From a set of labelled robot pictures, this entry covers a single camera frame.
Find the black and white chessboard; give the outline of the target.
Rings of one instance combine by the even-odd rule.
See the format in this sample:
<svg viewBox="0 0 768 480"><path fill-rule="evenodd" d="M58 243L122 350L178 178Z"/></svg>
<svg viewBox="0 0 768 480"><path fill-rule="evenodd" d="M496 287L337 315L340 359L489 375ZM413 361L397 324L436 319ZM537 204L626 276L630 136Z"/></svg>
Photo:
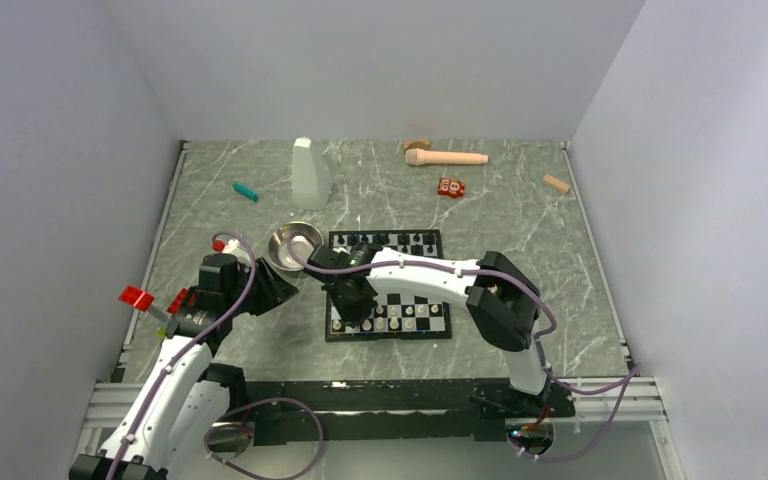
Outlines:
<svg viewBox="0 0 768 480"><path fill-rule="evenodd" d="M438 229L330 231L328 245L347 251L358 243L374 243L415 256L441 258ZM435 340L452 336L449 305L426 297L387 293L376 297L371 314L358 325L345 324L330 298L326 299L327 342L381 339Z"/></svg>

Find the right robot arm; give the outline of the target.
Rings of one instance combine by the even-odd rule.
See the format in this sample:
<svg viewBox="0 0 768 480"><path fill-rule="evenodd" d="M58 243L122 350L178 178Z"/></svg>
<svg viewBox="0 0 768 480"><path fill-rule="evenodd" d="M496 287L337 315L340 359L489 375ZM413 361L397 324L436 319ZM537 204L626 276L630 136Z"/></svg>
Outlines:
<svg viewBox="0 0 768 480"><path fill-rule="evenodd" d="M480 259L421 257L360 243L348 252L317 246L298 262L322 283L344 323L359 323L380 295L405 294L447 303L469 313L481 338L501 350L509 371L511 401L534 415L550 399L537 320L549 308L540 291L505 255Z"/></svg>

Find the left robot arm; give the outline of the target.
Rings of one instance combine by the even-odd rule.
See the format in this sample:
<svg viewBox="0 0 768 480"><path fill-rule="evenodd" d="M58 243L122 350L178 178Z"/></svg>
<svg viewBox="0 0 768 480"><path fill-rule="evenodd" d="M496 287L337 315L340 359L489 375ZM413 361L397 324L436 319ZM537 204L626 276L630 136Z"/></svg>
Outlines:
<svg viewBox="0 0 768 480"><path fill-rule="evenodd" d="M136 399L96 452L75 458L69 478L172 479L217 420L245 411L243 370L214 357L235 317L267 313L298 291L244 237L213 241L216 252L166 317L158 360Z"/></svg>

